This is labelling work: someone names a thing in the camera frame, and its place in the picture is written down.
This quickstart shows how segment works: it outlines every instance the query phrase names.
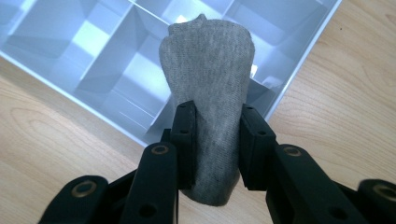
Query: wood grain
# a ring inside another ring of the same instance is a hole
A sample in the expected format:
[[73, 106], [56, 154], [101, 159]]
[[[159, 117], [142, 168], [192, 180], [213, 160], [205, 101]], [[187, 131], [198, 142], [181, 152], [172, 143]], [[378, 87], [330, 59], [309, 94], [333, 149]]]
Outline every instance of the wood grain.
[[[396, 183], [396, 2], [345, 0], [270, 120], [334, 180]], [[142, 147], [0, 59], [0, 223], [36, 223], [64, 184], [109, 181]], [[180, 195], [180, 223], [271, 223], [265, 193], [238, 183], [220, 208]]]

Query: screw hole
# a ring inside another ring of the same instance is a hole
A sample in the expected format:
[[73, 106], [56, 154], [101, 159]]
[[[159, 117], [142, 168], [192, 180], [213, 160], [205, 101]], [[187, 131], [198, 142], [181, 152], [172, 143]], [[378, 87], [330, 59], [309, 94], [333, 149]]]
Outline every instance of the screw hole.
[[86, 197], [96, 190], [96, 183], [91, 180], [85, 180], [77, 185], [75, 185], [72, 189], [72, 195], [76, 198]]
[[157, 213], [157, 209], [151, 204], [142, 205], [139, 209], [141, 217], [153, 217]]
[[157, 146], [151, 150], [151, 153], [155, 154], [155, 155], [162, 155], [162, 154], [167, 153], [168, 151], [169, 151], [169, 148], [166, 146]]
[[329, 208], [329, 213], [332, 217], [335, 217], [340, 220], [346, 220], [347, 219], [347, 213], [339, 208], [339, 207], [330, 207]]
[[392, 201], [392, 202], [396, 202], [396, 190], [392, 189], [386, 185], [383, 184], [376, 184], [373, 187], [373, 190], [376, 194], [378, 194], [379, 196]]
[[301, 156], [301, 151], [295, 147], [285, 147], [283, 151], [289, 156], [299, 157]]

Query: wooden table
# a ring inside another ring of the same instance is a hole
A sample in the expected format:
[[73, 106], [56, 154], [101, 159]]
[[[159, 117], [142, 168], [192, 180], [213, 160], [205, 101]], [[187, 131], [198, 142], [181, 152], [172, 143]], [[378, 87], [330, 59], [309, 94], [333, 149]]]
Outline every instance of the wooden table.
[[[109, 181], [142, 147], [0, 60], [0, 223], [35, 223], [68, 181]], [[345, 0], [270, 120], [334, 180], [396, 182], [396, 2]], [[220, 208], [180, 195], [180, 223], [271, 223], [264, 192], [240, 182]]]

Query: sock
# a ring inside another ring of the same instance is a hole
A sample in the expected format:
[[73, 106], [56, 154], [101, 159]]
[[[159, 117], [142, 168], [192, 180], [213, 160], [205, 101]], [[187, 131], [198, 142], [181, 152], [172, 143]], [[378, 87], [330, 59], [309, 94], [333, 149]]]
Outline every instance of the sock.
[[177, 105], [197, 109], [196, 184], [182, 190], [198, 203], [228, 202], [239, 179], [238, 132], [254, 56], [250, 33], [204, 15], [169, 27], [160, 46], [166, 80]]

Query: storage box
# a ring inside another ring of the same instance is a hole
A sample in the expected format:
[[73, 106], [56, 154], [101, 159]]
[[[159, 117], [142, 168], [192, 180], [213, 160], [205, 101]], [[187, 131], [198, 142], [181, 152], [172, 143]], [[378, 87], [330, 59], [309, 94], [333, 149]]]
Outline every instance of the storage box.
[[0, 0], [0, 54], [145, 146], [171, 127], [167, 26], [239, 23], [256, 53], [247, 103], [269, 119], [341, 0]]

